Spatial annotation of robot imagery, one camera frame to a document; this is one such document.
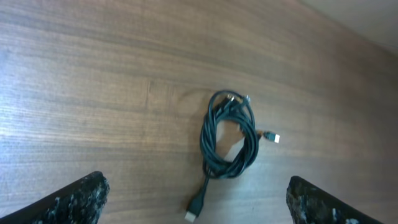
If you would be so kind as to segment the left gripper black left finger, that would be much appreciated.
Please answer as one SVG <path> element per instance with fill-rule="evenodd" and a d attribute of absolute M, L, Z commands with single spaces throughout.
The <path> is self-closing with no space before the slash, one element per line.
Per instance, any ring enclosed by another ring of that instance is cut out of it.
<path fill-rule="evenodd" d="M 1 224 L 97 224 L 107 202 L 109 182 L 94 171 L 58 191 L 1 218 Z"/>

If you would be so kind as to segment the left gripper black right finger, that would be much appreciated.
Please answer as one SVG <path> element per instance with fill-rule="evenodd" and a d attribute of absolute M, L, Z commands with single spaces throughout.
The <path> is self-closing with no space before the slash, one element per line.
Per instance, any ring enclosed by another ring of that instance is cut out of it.
<path fill-rule="evenodd" d="M 287 187 L 286 202 L 294 224 L 381 224 L 296 175 Z"/>

